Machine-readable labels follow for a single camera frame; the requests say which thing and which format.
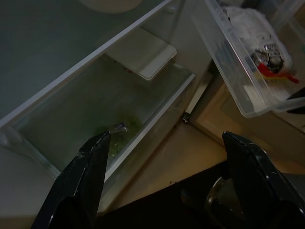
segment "clear plastic bin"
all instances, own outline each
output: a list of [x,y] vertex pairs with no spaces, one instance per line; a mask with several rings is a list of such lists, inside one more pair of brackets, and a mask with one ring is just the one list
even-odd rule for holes
[[288,99],[305,86],[304,3],[293,0],[264,0],[257,8],[269,20],[287,48],[300,83],[283,79],[266,80],[216,0],[193,1],[189,10],[200,36],[245,117],[305,105],[305,97]]

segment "clear plastic crisper drawer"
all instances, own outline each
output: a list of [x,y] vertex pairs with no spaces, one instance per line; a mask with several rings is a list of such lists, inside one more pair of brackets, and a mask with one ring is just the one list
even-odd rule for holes
[[[248,5],[255,6],[269,21],[271,26],[266,27],[270,28],[270,34],[274,33],[273,37],[278,37],[278,43],[282,43],[289,53],[283,66],[288,65],[290,58],[292,60],[289,74],[280,70],[272,77],[263,74],[261,65],[254,63],[253,52],[245,47],[240,28],[233,27],[233,21],[229,20],[226,7],[230,2],[234,1],[198,0],[190,3],[189,10],[240,112],[245,117],[253,117],[270,110],[280,112],[304,106],[305,97],[295,95],[305,86],[304,1],[240,1],[243,8],[251,3]],[[255,45],[255,39],[260,35],[254,33],[253,41],[252,35],[245,36]]]

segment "refrigerator shelf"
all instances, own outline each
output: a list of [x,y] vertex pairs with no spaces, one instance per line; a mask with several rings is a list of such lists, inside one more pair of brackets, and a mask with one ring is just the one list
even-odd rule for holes
[[1,3],[0,126],[35,99],[83,71],[171,0],[143,0],[118,14],[77,0]]

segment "plastic tray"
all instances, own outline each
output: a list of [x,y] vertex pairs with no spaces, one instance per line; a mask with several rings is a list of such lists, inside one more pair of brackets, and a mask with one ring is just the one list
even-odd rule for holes
[[235,34],[227,15],[215,0],[194,1],[189,7],[192,20],[205,42],[240,112],[245,117],[276,112],[305,105],[305,98],[287,98],[305,86],[302,4],[294,1],[267,0],[257,8],[264,13],[286,46],[300,83],[288,80],[265,80],[242,42]]

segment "green vegetable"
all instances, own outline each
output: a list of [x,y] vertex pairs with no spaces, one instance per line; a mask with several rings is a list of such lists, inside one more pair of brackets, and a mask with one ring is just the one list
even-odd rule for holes
[[[122,151],[122,149],[132,140],[133,137],[137,135],[142,127],[140,119],[131,115],[122,116],[118,123],[124,123],[127,126],[128,131],[126,133],[116,133],[111,135],[108,162],[113,160]],[[108,127],[99,126],[94,130],[94,135],[100,134],[107,130],[112,130],[116,127],[116,125]]]

